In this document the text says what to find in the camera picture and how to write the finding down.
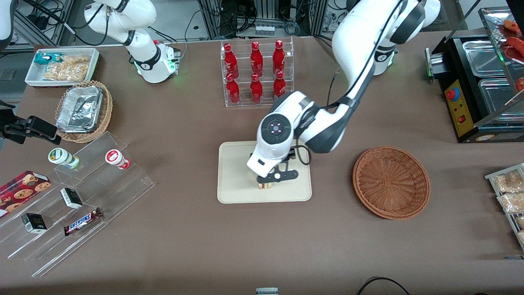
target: switch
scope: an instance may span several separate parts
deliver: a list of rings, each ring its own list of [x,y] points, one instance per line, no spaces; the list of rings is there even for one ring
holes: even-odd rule
[[[457,87],[453,87],[452,89],[446,91],[446,98],[451,101],[457,101],[460,96],[460,90]]]

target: small box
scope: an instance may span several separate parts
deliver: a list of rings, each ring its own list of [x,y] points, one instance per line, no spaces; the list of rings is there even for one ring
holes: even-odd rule
[[[41,234],[47,230],[46,224],[43,222],[42,215],[40,214],[26,213],[22,215],[22,222],[30,234]]]
[[[82,207],[82,200],[74,189],[65,187],[60,190],[60,194],[69,208],[80,209]]]
[[[51,182],[47,177],[32,171],[23,172],[0,186],[0,218],[13,212],[50,186]]]

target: yellow control panel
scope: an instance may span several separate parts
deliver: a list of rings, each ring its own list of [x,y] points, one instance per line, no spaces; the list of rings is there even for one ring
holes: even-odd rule
[[[446,89],[444,95],[446,96],[447,106],[450,108],[455,130],[459,136],[463,136],[466,132],[473,129],[474,124],[466,100],[462,95],[462,88],[460,87],[459,81],[453,82],[453,84]]]

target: woven basket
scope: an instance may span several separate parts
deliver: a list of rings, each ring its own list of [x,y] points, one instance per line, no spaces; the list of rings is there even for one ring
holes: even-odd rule
[[[387,219],[408,219],[422,212],[430,182],[422,164],[393,146],[365,151],[353,168],[358,198],[373,213]]]
[[[111,112],[113,111],[113,98],[111,98],[111,93],[109,93],[107,88],[102,83],[97,81],[87,81],[75,85],[73,87],[82,88],[88,86],[97,86],[104,91],[97,127],[95,131],[91,133],[65,133],[57,130],[57,134],[60,135],[64,140],[73,141],[76,143],[87,143],[101,137],[102,134],[104,134],[104,132],[106,131],[107,126],[109,125],[109,121],[111,120]],[[55,119],[58,119],[58,115],[60,114],[60,110],[62,109],[62,104],[64,102],[64,99],[66,98],[66,93],[62,95],[62,99],[58,103],[57,110],[54,113]]]

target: coca-cola bottle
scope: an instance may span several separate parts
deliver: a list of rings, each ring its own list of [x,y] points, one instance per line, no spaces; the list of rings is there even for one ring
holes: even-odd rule
[[[284,42],[282,40],[277,40],[275,42],[275,52],[273,52],[273,74],[276,75],[277,71],[284,71]]]
[[[264,59],[257,41],[251,43],[251,69],[259,78],[264,74]]]
[[[228,73],[233,74],[233,79],[238,78],[238,63],[236,62],[236,56],[231,51],[231,44],[224,44],[224,51],[226,52],[224,57],[224,63],[226,64],[226,70]]]
[[[251,100],[255,104],[260,104],[262,101],[262,83],[258,81],[258,74],[251,75]]]
[[[232,104],[239,104],[240,103],[240,90],[238,89],[238,84],[236,83],[235,79],[233,78],[232,73],[227,73],[226,75],[226,89],[227,89],[227,95],[230,98],[230,101]]]
[[[284,72],[282,70],[277,71],[277,78],[273,83],[273,98],[277,99],[286,93],[286,82],[284,81]]]

